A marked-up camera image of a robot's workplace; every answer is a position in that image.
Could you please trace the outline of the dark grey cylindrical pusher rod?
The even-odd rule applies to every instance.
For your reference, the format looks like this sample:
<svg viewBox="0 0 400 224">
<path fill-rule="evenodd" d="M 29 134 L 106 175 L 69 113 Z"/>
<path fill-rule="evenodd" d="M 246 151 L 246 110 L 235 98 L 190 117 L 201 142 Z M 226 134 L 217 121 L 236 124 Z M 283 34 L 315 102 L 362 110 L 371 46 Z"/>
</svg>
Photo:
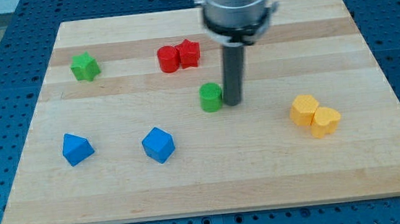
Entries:
<svg viewBox="0 0 400 224">
<path fill-rule="evenodd" d="M 244 71 L 244 47 L 223 46 L 223 102 L 230 106 L 241 103 Z"/>
</svg>

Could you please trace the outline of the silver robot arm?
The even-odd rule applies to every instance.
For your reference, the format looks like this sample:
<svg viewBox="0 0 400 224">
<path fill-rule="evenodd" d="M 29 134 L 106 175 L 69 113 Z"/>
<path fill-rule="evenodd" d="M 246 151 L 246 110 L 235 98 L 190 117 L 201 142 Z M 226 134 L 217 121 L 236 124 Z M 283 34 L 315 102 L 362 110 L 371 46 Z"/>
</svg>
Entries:
<svg viewBox="0 0 400 224">
<path fill-rule="evenodd" d="M 268 31 L 276 5 L 267 0 L 195 0 L 201 6 L 203 27 L 222 46 L 223 102 L 241 103 L 244 48 L 255 44 Z"/>
</svg>

